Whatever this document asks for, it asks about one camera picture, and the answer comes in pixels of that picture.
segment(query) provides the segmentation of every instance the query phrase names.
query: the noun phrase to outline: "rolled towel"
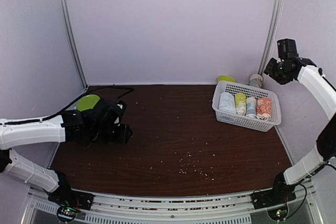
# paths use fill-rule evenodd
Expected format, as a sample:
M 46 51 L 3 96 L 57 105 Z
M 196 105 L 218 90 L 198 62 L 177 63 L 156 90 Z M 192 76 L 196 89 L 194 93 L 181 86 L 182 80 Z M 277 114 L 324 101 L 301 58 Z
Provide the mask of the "rolled towel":
M 245 115 L 246 113 L 246 96 L 244 93 L 237 93 L 235 95 L 236 112 L 238 115 Z
M 235 106 L 235 98 L 229 92 L 223 92 L 219 96 L 219 110 L 235 113 L 236 114 L 236 106 Z
M 257 118 L 256 107 L 257 100 L 254 97 L 246 98 L 246 116 L 249 118 Z
M 260 98 L 257 101 L 257 117 L 261 120 L 270 121 L 272 115 L 271 100 Z

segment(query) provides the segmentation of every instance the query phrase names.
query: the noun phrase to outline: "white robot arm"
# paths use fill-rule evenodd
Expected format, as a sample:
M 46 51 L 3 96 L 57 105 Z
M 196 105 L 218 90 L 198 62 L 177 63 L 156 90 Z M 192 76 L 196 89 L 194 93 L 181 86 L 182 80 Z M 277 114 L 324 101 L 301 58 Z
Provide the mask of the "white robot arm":
M 325 75 L 320 72 L 317 67 L 312 65 L 301 67 L 297 79 L 319 102 L 330 121 L 336 112 L 336 91 L 327 82 Z M 325 162 L 325 157 L 319 153 L 317 144 L 315 144 L 305 157 L 284 172 L 286 184 L 296 185 L 324 165 Z
M 336 156 L 336 90 L 325 78 L 321 68 L 297 54 L 296 43 L 292 39 L 278 41 L 278 62 L 272 58 L 264 71 L 279 84 L 297 80 L 303 84 L 322 106 L 329 123 L 319 135 L 314 148 L 298 163 L 279 173 L 271 190 L 252 194 L 256 209 L 284 203 L 295 187 L 305 178 L 322 169 L 329 159 Z
M 75 101 L 80 98 L 88 96 L 81 95 Z M 49 200 L 61 206 L 89 209 L 93 195 L 71 190 L 64 173 L 45 169 L 11 149 L 43 142 L 125 144 L 132 136 L 130 127 L 120 123 L 126 110 L 122 101 L 116 103 L 96 96 L 94 104 L 84 110 L 66 111 L 66 108 L 44 118 L 0 119 L 0 173 L 41 187 L 49 195 Z

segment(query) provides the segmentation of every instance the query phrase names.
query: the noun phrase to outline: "camera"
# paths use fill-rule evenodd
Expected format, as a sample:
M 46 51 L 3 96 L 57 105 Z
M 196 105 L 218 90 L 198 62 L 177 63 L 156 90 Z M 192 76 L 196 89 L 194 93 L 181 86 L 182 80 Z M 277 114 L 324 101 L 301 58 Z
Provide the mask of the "camera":
M 121 123 L 126 107 L 123 101 L 99 99 L 82 111 L 63 112 L 61 126 L 65 128 L 66 141 L 126 144 L 133 135 L 130 126 Z
M 301 67 L 316 65 L 306 58 L 300 58 L 293 39 L 281 39 L 277 41 L 278 56 L 280 62 L 271 58 L 266 65 L 264 73 L 283 85 L 292 80 L 297 80 Z

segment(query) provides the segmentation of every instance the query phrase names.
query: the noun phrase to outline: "black cable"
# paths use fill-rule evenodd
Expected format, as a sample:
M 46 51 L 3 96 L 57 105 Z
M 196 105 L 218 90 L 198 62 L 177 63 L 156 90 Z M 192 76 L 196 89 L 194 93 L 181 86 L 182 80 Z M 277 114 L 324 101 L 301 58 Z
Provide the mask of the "black cable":
M 306 188 L 303 184 L 299 184 L 299 185 L 302 186 L 302 187 L 304 188 L 304 190 L 305 190 L 304 198 L 303 198 L 301 204 L 299 205 L 299 207 L 298 207 L 298 208 L 297 208 L 297 209 L 296 209 L 290 216 L 286 217 L 286 220 L 288 220 L 288 219 L 291 218 L 294 214 L 296 214 L 297 211 L 299 211 L 299 209 L 302 207 L 303 203 L 305 203 L 305 201 L 306 201 L 306 197 L 307 197 L 307 194 L 308 194 L 308 192 L 307 192 L 307 188 Z
M 331 164 L 326 164 L 326 166 L 330 166 L 331 168 L 333 168 L 334 170 L 336 170 L 336 167 L 334 167 L 334 166 L 331 165 Z
M 22 120 L 22 121 L 14 121 L 14 122 L 6 122 L 3 123 L 3 125 L 18 125 L 18 124 L 25 124 L 25 123 L 38 123 L 38 122 L 43 122 L 43 121 L 47 121 L 50 120 L 56 116 L 58 116 L 60 113 L 66 111 L 71 105 L 73 105 L 75 102 L 77 102 L 79 99 L 93 93 L 96 92 L 98 90 L 102 90 L 102 89 L 118 89 L 118 90 L 127 90 L 125 93 L 122 93 L 120 96 L 117 97 L 117 99 L 115 100 L 115 102 L 117 102 L 120 98 L 124 97 L 125 95 L 132 93 L 134 91 L 134 88 L 128 88 L 128 87 L 116 87 L 116 86 L 108 86 L 108 87 L 101 87 L 101 88 L 97 88 L 91 91 L 87 91 L 84 94 L 81 94 L 79 97 L 77 97 L 76 99 L 74 99 L 72 102 L 70 102 L 67 106 L 65 106 L 63 109 L 61 109 L 60 111 L 58 111 L 55 114 L 46 116 L 45 118 L 42 119 L 28 119 L 28 120 Z

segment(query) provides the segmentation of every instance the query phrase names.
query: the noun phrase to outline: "white rolled towel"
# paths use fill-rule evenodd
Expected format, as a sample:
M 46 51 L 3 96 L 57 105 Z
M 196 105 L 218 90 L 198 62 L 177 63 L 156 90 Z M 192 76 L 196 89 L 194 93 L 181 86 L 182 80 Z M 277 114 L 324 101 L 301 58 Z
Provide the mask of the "white rolled towel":
M 245 115 L 246 113 L 246 96 L 244 93 L 235 94 L 236 112 L 238 115 Z
M 219 110 L 236 114 L 235 97 L 229 92 L 223 92 L 219 96 Z

